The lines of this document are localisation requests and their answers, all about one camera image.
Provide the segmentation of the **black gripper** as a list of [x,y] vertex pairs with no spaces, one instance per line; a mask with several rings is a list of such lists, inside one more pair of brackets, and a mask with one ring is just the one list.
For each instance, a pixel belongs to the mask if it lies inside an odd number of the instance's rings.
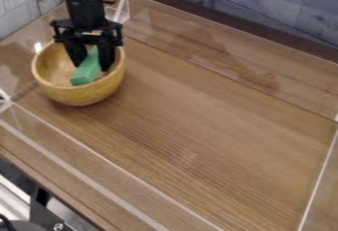
[[54,42],[61,42],[74,67],[86,56],[85,44],[97,44],[98,63],[108,71],[114,61],[114,46],[122,45],[122,25],[106,19],[90,27],[76,26],[70,19],[53,20]]

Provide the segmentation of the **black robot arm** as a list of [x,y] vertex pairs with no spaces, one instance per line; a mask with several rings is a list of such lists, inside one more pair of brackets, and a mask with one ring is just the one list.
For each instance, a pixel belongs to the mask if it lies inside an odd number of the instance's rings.
[[105,18],[105,4],[116,0],[64,0],[68,18],[52,20],[54,42],[60,42],[74,67],[84,60],[88,44],[97,47],[100,69],[114,62],[114,48],[122,45],[122,25]]

